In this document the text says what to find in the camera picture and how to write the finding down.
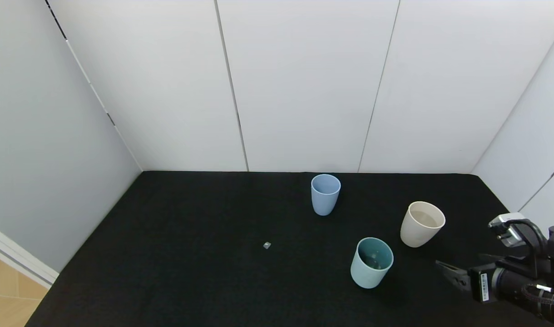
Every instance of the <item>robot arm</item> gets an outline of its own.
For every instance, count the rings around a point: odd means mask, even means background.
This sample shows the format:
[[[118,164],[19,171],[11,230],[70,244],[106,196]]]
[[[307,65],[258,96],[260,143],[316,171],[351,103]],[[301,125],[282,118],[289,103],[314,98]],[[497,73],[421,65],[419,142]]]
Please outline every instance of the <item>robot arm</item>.
[[[480,255],[494,263],[467,270],[436,261],[454,286],[480,303],[504,300],[554,323],[554,226],[549,240],[521,213],[500,215],[489,223],[507,247],[527,245],[526,257]]]

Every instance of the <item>black table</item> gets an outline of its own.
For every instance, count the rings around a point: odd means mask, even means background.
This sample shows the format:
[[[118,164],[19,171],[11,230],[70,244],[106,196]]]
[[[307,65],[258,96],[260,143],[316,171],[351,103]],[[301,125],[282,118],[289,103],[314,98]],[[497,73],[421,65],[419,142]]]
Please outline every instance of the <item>black table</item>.
[[[478,253],[511,253],[486,226],[507,210],[478,177],[335,175],[339,200],[320,217],[310,197],[315,173],[144,172],[27,325],[548,325],[505,302],[476,304],[435,270],[435,259],[470,267],[481,264]],[[410,248],[400,225],[416,200],[437,205],[447,223]],[[395,254],[371,290],[350,277],[366,236]]]

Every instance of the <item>panel seam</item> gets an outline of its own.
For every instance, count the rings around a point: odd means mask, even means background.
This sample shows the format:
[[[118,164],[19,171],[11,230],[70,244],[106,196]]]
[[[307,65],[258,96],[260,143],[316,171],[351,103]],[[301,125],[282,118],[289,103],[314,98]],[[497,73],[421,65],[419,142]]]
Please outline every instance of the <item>panel seam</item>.
[[[247,151],[244,146],[244,137],[242,136],[242,127],[240,122],[240,115],[239,115],[239,107],[237,106],[237,98],[235,96],[235,86],[233,85],[233,77],[231,74],[231,65],[229,64],[229,56],[227,54],[227,44],[225,44],[225,34],[223,32],[223,24],[221,23],[221,12],[218,8],[218,2],[217,0],[214,0],[214,8],[217,12],[217,21],[218,21],[218,31],[221,35],[221,43],[223,44],[223,53],[225,54],[225,64],[227,64],[227,74],[229,77],[229,85],[231,86],[231,95],[233,97],[233,105],[235,106],[235,114],[237,118],[237,124],[239,125],[239,136],[241,138],[241,146],[242,146],[242,155],[244,156],[244,165],[247,168],[247,171],[250,171],[248,169],[248,159],[247,159]]]
[[[378,88],[376,90],[376,96],[374,97],[374,106],[372,107],[372,114],[370,114],[370,122],[368,123],[368,130],[366,131],[366,139],[364,139],[364,147],[362,147],[362,155],[360,156],[360,163],[358,164],[358,173],[362,168],[362,160],[364,159],[364,152],[366,151],[366,143],[368,142],[368,135],[370,134],[370,127],[372,126],[372,118],[374,116],[374,110],[376,109],[376,102],[378,100],[378,95],[380,94],[380,85],[382,84],[382,77],[384,76],[384,71],[386,69],[386,62],[388,61],[388,53],[390,53],[390,47],[392,44],[392,37],[394,36],[394,28],[396,27],[396,20],[398,19],[398,12],[400,11],[400,1],[398,1],[398,6],[396,6],[396,15],[394,16],[394,23],[392,24],[392,31],[390,33],[390,39],[388,40],[388,48],[386,49],[386,55],[384,57],[384,65],[382,66],[382,72],[380,74],[380,80],[378,81]]]

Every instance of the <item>cup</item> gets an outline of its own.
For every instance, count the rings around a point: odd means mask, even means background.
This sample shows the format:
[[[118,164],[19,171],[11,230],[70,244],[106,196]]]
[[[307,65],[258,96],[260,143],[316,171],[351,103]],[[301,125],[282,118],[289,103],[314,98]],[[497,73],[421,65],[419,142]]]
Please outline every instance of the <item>cup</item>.
[[[358,286],[375,288],[392,267],[394,254],[383,240],[362,238],[351,263],[351,277]]]
[[[315,213],[327,216],[333,210],[340,194],[340,180],[329,174],[319,174],[312,179],[312,204]]]
[[[428,242],[445,225],[445,214],[434,205],[416,201],[410,203],[400,228],[400,238],[410,247]]]

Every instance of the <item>wooden floor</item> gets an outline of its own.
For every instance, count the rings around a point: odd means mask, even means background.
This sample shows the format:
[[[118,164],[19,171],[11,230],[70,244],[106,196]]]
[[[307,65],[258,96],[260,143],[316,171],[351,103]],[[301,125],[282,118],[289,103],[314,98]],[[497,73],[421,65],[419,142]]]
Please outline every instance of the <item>wooden floor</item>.
[[[47,289],[0,261],[0,327],[24,327]]]

